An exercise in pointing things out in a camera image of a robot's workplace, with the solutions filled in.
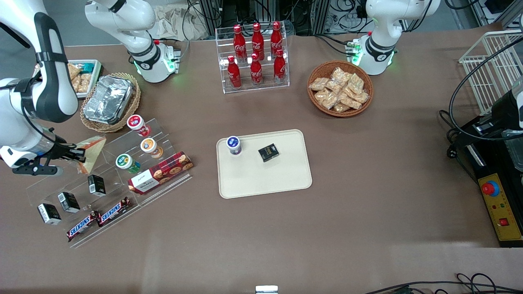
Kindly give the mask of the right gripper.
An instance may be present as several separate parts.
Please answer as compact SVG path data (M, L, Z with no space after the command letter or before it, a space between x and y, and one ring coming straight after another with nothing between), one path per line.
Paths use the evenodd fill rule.
M1 157L3 161L12 169L20 167L47 154L52 147L51 160L71 160L75 162L84 163L86 160L86 149L78 149L77 145L67 142L55 142L55 144L47 139L42 139L36 143L32 148L24 151L18 151L13 147L2 146Z

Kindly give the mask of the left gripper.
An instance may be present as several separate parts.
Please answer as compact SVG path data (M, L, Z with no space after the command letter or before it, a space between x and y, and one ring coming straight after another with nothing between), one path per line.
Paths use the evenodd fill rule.
M505 93L492 106L492 125L495 130L522 130L520 126L520 110L513 90Z

